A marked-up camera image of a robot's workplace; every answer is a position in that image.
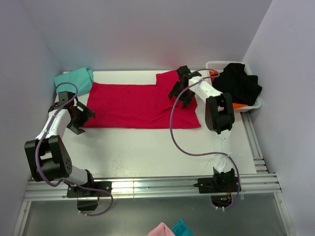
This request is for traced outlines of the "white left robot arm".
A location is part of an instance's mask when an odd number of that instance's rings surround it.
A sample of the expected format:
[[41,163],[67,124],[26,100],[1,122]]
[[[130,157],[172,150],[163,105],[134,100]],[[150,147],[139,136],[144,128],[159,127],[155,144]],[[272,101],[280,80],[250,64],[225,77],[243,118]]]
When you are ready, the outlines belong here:
[[92,174],[88,170],[72,165],[71,158],[62,141],[68,128],[76,135],[85,131],[82,129],[95,113],[79,102],[75,93],[65,91],[58,93],[58,101],[54,102],[48,111],[48,120],[34,139],[24,145],[31,176],[34,181],[70,182],[84,187],[94,184]]

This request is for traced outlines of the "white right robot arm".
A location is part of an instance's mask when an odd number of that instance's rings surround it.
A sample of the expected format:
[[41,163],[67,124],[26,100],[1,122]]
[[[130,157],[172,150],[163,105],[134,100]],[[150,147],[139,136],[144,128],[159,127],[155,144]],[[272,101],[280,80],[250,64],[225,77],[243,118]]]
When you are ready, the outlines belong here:
[[[214,69],[199,69],[191,71],[186,65],[177,70],[178,81],[168,95],[169,100],[176,98],[171,110],[169,130],[174,145],[182,153],[189,156],[214,155],[214,175],[220,177],[234,177],[238,173],[235,162],[230,156],[230,133],[235,122],[232,97],[214,88],[208,80],[215,79],[220,73]],[[173,118],[178,102],[188,107],[195,96],[205,103],[205,123],[207,128],[218,138],[215,144],[217,151],[193,154],[183,150],[176,142],[173,134]]]

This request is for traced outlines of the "red t-shirt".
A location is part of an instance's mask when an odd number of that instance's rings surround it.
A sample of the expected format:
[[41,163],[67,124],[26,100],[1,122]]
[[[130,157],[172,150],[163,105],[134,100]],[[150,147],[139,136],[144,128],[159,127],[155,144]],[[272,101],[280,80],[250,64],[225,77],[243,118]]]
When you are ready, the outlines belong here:
[[[175,70],[156,75],[154,85],[106,85],[93,83],[87,107],[95,112],[85,128],[168,129],[175,99],[168,94],[178,81]],[[194,129],[201,124],[196,115],[197,102],[188,107],[177,103],[173,129]]]

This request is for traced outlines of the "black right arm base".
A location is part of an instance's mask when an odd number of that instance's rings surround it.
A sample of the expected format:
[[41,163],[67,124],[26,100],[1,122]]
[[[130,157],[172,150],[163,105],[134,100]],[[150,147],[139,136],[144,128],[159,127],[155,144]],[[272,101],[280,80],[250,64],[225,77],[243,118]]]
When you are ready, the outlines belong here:
[[232,193],[237,196],[241,192],[241,185],[237,177],[231,180],[221,179],[218,176],[198,178],[193,185],[198,188],[199,194],[210,194],[211,203],[218,208],[226,208],[233,203]]

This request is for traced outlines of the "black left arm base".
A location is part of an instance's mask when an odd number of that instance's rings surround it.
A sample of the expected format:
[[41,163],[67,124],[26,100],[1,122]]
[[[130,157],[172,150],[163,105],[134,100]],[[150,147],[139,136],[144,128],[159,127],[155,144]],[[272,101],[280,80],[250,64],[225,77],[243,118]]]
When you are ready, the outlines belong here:
[[77,199],[77,209],[83,212],[94,211],[101,197],[112,198],[112,182],[96,181],[91,186],[68,186],[67,198]]

